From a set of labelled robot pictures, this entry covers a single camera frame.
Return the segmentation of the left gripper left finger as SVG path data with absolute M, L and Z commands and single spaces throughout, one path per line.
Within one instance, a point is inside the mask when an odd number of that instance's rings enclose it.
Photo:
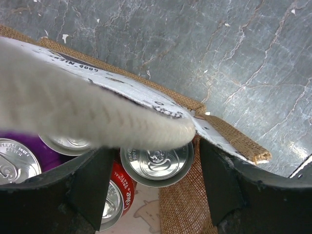
M 114 162 L 102 147 L 18 184 L 0 187 L 2 234 L 94 234 Z

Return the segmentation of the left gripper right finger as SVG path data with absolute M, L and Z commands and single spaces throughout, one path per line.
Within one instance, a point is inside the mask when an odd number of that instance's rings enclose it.
M 309 234 L 312 165 L 282 177 L 235 158 L 208 141 L 200 161 L 213 225 L 225 234 Z

